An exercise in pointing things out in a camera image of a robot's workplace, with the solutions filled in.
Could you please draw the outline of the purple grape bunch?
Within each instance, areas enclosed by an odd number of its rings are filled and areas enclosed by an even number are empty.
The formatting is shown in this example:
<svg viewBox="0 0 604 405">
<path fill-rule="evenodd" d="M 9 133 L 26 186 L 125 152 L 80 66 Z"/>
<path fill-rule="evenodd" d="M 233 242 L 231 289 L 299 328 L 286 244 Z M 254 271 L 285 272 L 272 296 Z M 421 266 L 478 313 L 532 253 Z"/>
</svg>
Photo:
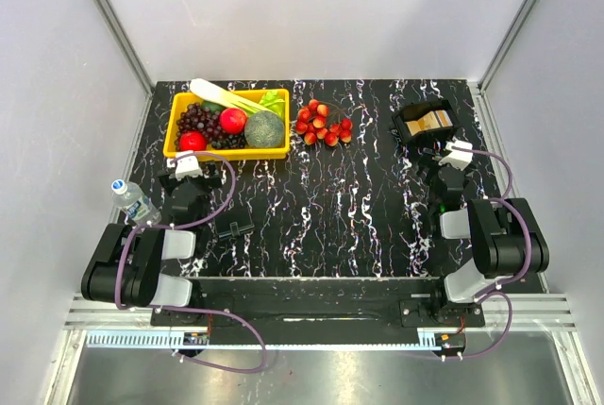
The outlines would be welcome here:
<svg viewBox="0 0 604 405">
<path fill-rule="evenodd" d="M 190 104 L 176 120 L 176 150 L 181 151 L 178 147 L 178 140 L 183 133 L 188 131 L 198 131 L 205 136 L 206 150 L 245 148 L 247 143 L 243 132 L 238 135 L 224 132 L 219 122 L 220 114 L 203 111 L 201 103 Z"/>
</svg>

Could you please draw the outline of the red cherry bunch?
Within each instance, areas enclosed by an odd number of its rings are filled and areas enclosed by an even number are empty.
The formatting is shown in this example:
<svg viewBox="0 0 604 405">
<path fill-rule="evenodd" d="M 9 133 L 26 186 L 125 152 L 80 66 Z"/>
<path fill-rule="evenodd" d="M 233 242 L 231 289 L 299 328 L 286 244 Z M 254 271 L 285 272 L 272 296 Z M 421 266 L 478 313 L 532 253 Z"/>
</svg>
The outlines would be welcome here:
<svg viewBox="0 0 604 405">
<path fill-rule="evenodd" d="M 294 121 L 294 132 L 307 146 L 323 143 L 335 148 L 340 143 L 350 143 L 353 128 L 352 116 L 344 109 L 315 98 L 298 110 Z"/>
</svg>

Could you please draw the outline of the white green leek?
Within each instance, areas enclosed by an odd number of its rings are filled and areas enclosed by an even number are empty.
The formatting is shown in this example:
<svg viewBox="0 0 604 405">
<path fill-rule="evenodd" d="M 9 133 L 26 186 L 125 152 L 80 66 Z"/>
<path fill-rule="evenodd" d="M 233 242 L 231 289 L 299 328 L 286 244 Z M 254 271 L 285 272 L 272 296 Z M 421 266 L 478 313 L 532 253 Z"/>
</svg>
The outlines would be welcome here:
<svg viewBox="0 0 604 405">
<path fill-rule="evenodd" d="M 251 114 L 265 110 L 265 107 L 259 103 L 255 103 L 235 93 L 229 92 L 202 78 L 192 79 L 189 89 L 199 98 L 221 105 L 225 108 L 240 109 Z"/>
</svg>

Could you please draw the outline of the green lettuce leaf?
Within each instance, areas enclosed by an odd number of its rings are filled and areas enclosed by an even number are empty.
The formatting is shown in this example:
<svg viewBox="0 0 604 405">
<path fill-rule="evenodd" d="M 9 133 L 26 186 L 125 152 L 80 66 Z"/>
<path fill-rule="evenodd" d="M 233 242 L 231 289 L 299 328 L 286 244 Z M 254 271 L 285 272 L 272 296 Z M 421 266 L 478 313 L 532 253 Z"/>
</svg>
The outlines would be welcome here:
<svg viewBox="0 0 604 405">
<path fill-rule="evenodd" d="M 263 112 L 272 112 L 281 121 L 285 120 L 285 103 L 285 99 L 279 95 L 277 90 L 268 90 L 259 101 Z"/>
</svg>

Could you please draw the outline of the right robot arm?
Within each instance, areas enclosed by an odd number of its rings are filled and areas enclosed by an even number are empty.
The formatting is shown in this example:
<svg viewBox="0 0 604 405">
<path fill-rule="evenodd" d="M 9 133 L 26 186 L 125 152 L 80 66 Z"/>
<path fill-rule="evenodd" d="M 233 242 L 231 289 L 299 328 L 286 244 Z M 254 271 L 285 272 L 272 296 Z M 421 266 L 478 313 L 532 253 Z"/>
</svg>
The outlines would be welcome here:
<svg viewBox="0 0 604 405">
<path fill-rule="evenodd" d="M 506 188 L 500 197 L 486 196 L 463 204 L 467 171 L 476 155 L 500 162 L 507 173 Z M 430 294 L 428 311 L 436 323 L 451 325 L 505 285 L 529 272 L 546 270 L 549 250 L 545 238 L 528 201 L 510 197 L 513 173 L 501 156 L 471 144 L 448 142 L 441 151 L 423 148 L 420 169 L 430 185 L 431 235 L 468 240 L 472 248 L 472 259 L 440 278 Z"/>
</svg>

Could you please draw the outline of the green cantaloupe melon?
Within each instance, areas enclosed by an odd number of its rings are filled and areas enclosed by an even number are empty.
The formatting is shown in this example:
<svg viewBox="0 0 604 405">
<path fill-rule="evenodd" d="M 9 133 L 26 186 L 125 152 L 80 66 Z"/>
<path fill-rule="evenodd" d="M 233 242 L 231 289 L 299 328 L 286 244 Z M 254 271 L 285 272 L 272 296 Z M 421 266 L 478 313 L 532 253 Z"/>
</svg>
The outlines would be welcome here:
<svg viewBox="0 0 604 405">
<path fill-rule="evenodd" d="M 285 139 L 284 122 L 271 111 L 260 111 L 248 118 L 244 137 L 252 148 L 281 147 Z"/>
</svg>

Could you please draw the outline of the green avocado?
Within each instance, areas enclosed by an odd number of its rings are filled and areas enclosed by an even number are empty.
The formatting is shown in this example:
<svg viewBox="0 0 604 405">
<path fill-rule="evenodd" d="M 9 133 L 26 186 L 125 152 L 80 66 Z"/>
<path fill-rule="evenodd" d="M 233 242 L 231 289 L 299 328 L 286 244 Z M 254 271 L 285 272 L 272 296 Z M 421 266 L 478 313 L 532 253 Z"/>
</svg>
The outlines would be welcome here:
<svg viewBox="0 0 604 405">
<path fill-rule="evenodd" d="M 225 107 L 223 107 L 222 105 L 212 103 L 210 101 L 203 101 L 201 103 L 201 108 L 203 111 L 211 112 L 211 113 L 218 113 L 218 114 L 220 114 L 225 109 Z"/>
</svg>

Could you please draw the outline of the aluminium frame rail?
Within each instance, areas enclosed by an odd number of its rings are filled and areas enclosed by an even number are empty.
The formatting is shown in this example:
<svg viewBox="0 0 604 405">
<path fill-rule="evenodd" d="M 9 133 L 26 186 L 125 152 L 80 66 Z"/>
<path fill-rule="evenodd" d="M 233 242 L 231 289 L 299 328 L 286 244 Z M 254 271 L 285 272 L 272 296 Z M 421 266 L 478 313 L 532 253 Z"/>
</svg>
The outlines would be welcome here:
<svg viewBox="0 0 604 405">
<path fill-rule="evenodd" d="M 512 331 L 575 332 L 575 320 L 563 294 L 509 294 Z M 76 296 L 67 314 L 67 329 L 149 329 L 153 311 L 119 311 L 109 303 L 91 302 Z M 507 306 L 502 297 L 482 303 L 486 329 L 503 329 Z"/>
</svg>

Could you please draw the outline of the black card box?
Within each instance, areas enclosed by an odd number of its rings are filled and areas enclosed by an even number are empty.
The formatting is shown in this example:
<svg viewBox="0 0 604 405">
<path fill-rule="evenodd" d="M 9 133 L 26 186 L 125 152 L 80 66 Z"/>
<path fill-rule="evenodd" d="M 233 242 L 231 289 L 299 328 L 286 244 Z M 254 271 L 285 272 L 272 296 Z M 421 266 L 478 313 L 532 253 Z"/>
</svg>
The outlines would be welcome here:
<svg viewBox="0 0 604 405">
<path fill-rule="evenodd" d="M 392 121 L 402 145 L 445 143 L 461 129 L 459 117 L 446 99 L 406 106 L 392 114 Z"/>
</svg>

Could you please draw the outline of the yellow plastic basket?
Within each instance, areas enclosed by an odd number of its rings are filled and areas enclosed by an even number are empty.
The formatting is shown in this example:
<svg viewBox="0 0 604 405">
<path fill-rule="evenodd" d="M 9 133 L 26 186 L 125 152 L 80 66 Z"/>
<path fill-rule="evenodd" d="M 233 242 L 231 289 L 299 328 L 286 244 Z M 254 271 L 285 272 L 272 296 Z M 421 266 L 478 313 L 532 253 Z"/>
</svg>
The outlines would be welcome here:
<svg viewBox="0 0 604 405">
<path fill-rule="evenodd" d="M 290 122 L 290 92 L 287 89 L 275 89 L 275 92 L 280 98 L 284 99 L 284 129 L 285 136 L 282 146 L 279 148 L 252 148 L 247 146 L 245 149 L 226 149 L 217 151 L 217 154 L 222 155 L 228 160 L 284 160 L 290 151 L 291 138 L 291 122 Z M 164 144 L 163 156 L 165 158 L 173 158 L 176 154 L 176 120 L 180 114 L 193 103 L 201 103 L 202 99 L 194 93 L 185 92 L 177 93 L 172 99 L 172 107 L 170 118 L 167 125 Z"/>
</svg>

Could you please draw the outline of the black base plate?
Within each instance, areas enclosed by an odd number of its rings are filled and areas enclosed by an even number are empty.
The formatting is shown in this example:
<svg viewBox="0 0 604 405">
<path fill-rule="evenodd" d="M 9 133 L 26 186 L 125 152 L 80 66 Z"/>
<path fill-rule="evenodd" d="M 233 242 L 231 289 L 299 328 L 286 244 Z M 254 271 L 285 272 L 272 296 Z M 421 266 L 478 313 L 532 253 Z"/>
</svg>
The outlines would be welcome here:
<svg viewBox="0 0 604 405">
<path fill-rule="evenodd" d="M 208 327 L 213 345 L 253 341 L 237 314 L 266 344 L 299 349 L 418 344 L 419 329 L 485 325 L 480 306 L 448 303 L 437 278 L 199 278 L 191 304 L 220 315 L 162 310 L 152 326 Z"/>
</svg>

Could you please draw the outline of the red apple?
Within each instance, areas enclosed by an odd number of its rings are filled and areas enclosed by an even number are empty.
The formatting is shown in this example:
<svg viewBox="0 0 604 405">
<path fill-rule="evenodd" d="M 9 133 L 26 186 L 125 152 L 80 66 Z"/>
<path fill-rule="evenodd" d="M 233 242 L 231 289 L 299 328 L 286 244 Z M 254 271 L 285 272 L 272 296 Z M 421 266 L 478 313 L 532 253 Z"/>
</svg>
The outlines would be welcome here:
<svg viewBox="0 0 604 405">
<path fill-rule="evenodd" d="M 244 131 L 247 115 L 243 110 L 229 108 L 221 112 L 219 122 L 224 132 L 238 135 Z"/>
<path fill-rule="evenodd" d="M 180 136 L 178 147 L 181 151 L 204 151 L 207 149 L 207 140 L 198 131 L 188 131 Z"/>
</svg>

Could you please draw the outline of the red apple lower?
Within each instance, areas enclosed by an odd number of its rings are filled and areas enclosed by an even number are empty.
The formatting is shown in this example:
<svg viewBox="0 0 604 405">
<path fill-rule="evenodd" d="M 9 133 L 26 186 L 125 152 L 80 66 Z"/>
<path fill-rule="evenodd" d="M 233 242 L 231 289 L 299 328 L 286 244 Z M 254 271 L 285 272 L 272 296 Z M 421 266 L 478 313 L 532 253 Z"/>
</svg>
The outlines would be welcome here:
<svg viewBox="0 0 604 405">
<path fill-rule="evenodd" d="M 207 149 L 207 140 L 198 131 L 188 131 L 180 136 L 178 147 L 181 151 L 204 151 Z"/>
</svg>

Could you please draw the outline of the red apple upper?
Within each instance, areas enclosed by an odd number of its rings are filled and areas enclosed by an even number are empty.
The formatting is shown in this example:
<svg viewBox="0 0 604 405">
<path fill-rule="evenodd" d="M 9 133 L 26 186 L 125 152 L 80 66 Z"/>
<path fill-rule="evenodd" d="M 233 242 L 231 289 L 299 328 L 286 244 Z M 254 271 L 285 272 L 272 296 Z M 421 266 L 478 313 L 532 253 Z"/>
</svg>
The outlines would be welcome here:
<svg viewBox="0 0 604 405">
<path fill-rule="evenodd" d="M 219 122 L 224 132 L 238 135 L 244 131 L 247 115 L 243 110 L 229 108 L 221 112 Z"/>
</svg>

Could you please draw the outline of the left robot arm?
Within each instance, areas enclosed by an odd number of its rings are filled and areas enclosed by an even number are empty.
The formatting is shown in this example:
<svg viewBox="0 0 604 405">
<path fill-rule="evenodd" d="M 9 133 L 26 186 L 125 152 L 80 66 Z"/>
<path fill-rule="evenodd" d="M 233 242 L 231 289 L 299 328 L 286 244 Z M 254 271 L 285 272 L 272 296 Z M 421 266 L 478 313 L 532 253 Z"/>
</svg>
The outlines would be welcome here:
<svg viewBox="0 0 604 405">
<path fill-rule="evenodd" d="M 176 178 L 163 172 L 159 181 L 165 193 L 161 222 L 184 225 L 210 213 L 210 192 L 222 186 L 212 164 L 199 177 Z M 192 228 L 171 230 L 145 229 L 134 235 L 126 252 L 122 277 L 119 261 L 132 228 L 125 224 L 106 226 L 81 280 L 81 294 L 90 301 L 113 303 L 115 286 L 120 286 L 121 303 L 127 307 L 172 306 L 172 314 L 182 324 L 201 320 L 204 301 L 192 294 L 193 285 L 186 279 L 162 274 L 161 263 L 187 260 L 193 256 L 196 234 Z"/>
</svg>

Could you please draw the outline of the plastic water bottle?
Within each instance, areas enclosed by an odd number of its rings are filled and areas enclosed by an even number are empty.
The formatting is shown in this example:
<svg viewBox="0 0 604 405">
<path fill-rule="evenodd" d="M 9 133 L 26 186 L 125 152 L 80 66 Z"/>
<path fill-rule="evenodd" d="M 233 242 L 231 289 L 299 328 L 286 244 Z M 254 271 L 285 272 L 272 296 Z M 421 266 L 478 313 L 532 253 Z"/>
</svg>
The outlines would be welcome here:
<svg viewBox="0 0 604 405">
<path fill-rule="evenodd" d="M 141 187 L 131 181 L 116 179 L 111 183 L 112 201 L 127 220 L 135 225 L 155 225 L 161 214 Z"/>
</svg>

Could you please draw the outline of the black card holder wallet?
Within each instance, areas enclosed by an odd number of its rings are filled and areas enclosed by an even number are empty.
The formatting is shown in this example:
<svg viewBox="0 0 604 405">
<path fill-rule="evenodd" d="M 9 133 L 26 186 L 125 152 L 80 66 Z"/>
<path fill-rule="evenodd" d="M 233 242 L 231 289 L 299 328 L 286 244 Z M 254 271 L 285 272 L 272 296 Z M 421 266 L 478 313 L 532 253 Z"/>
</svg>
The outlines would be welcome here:
<svg viewBox="0 0 604 405">
<path fill-rule="evenodd" d="M 214 219 L 214 226 L 219 240 L 244 236 L 255 228 L 251 212 L 245 208 L 234 208 L 219 214 Z"/>
</svg>

